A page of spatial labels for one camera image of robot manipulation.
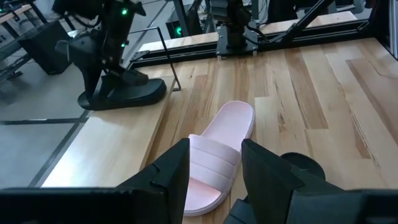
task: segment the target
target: light wood surface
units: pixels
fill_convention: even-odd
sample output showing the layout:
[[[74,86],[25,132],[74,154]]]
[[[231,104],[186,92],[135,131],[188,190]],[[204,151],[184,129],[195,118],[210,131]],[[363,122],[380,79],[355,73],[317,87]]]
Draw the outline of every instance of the light wood surface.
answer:
[[[115,187],[146,164],[175,83],[150,106],[94,112],[42,187]]]
[[[172,94],[147,163],[189,134],[201,134],[223,104],[256,110],[251,138],[280,155],[317,160],[344,189],[398,188],[398,62],[376,39],[215,58],[175,65],[183,90]],[[166,65],[143,72],[159,76]],[[220,224],[246,196],[239,169],[215,211],[184,224]]]
[[[339,22],[347,22],[347,21],[353,21],[353,20],[356,20],[356,17],[351,12],[349,12],[349,11],[338,12],[338,13],[334,13],[334,14],[318,16],[308,25],[308,27],[315,27],[315,26],[327,25],[327,24],[335,24],[335,23],[339,23]],[[298,21],[298,19],[263,25],[263,26],[260,26],[260,30],[264,34],[270,34],[270,33],[274,33],[274,32],[282,32],[282,31],[287,30],[294,22],[297,22],[297,21]],[[182,38],[166,40],[165,43],[168,48],[174,48],[174,47],[182,47],[182,46],[200,44],[200,43],[204,43],[204,42],[214,42],[217,40],[218,40],[218,34],[217,34],[217,32],[213,32],[213,33],[209,33],[209,34],[200,34],[200,35],[194,35],[194,36],[190,36],[190,37],[182,37]],[[152,43],[147,43],[147,44],[142,45],[142,47],[139,49],[139,51],[162,50],[162,49],[163,49],[162,42],[158,41],[158,42],[152,42]]]
[[[20,7],[19,9],[15,10],[14,12],[19,15],[22,14],[25,11],[28,11],[29,9],[32,9],[32,6],[30,6],[29,4],[23,5],[22,7]],[[2,24],[3,22],[8,21],[9,19],[14,18],[14,15],[12,13],[7,13],[6,15],[0,17],[0,24]]]

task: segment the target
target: black box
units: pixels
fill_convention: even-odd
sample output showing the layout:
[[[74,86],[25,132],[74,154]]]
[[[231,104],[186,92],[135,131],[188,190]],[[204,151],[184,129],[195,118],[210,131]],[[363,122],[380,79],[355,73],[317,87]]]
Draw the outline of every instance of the black box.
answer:
[[[22,35],[18,41],[48,75],[61,74],[71,64],[67,56],[55,51],[59,40],[70,40],[59,21],[48,22]]]

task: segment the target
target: pink slide sandal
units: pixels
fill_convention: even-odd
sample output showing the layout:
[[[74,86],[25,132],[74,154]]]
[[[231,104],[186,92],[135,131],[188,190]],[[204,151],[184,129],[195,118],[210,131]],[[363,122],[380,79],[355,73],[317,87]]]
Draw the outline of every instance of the pink slide sandal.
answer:
[[[231,190],[241,162],[241,144],[250,137],[254,109],[226,103],[201,136],[190,134],[190,180],[184,215],[203,215],[219,206]]]

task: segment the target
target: gray floor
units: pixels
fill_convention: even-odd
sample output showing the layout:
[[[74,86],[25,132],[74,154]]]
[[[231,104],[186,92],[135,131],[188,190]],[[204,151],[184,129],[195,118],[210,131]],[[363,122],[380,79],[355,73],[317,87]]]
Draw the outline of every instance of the gray floor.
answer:
[[[142,2],[147,16],[135,16],[131,31],[159,26],[164,37],[169,39],[165,21],[172,12],[173,3],[155,0]],[[56,17],[51,12],[52,3],[53,0],[36,1],[47,18]],[[266,18],[263,16],[265,11],[261,12],[260,18]],[[32,28],[28,22],[22,26],[16,22],[11,24],[20,34]],[[67,31],[70,30],[65,22],[62,24]],[[155,31],[150,32],[128,37],[130,44],[124,52],[126,61],[142,44],[160,40]],[[0,46],[12,40],[2,27],[0,33],[7,37]],[[15,55],[24,53],[21,50]],[[9,57],[7,61],[12,63],[16,58]],[[48,76],[34,61],[28,62],[20,71],[24,72],[23,76],[0,83],[0,188],[40,186],[83,126],[83,123],[75,120],[67,124],[30,125],[2,125],[1,121],[68,119],[87,115],[76,103],[83,91],[83,79],[74,65],[56,76]]]

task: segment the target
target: black metal rail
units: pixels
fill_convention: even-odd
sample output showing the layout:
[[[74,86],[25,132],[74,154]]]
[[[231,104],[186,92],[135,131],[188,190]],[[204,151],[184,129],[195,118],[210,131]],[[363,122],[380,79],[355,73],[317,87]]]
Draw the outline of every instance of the black metal rail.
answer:
[[[0,48],[0,62],[22,48],[22,46],[18,43],[18,40],[19,38]]]
[[[367,24],[368,20],[359,20],[311,27],[304,29],[299,36],[293,38],[291,41],[276,40],[271,43],[267,43],[267,41],[277,38],[284,32],[265,34],[265,38],[261,36],[257,37],[258,42],[260,43],[257,51],[263,52],[372,37],[373,34],[366,28]],[[170,62],[179,63],[190,60],[212,58],[217,56],[216,48],[217,42],[208,42],[204,44],[167,49],[168,53],[164,50],[155,50],[143,56],[142,59],[131,62],[131,67],[139,68],[152,65],[162,65]]]

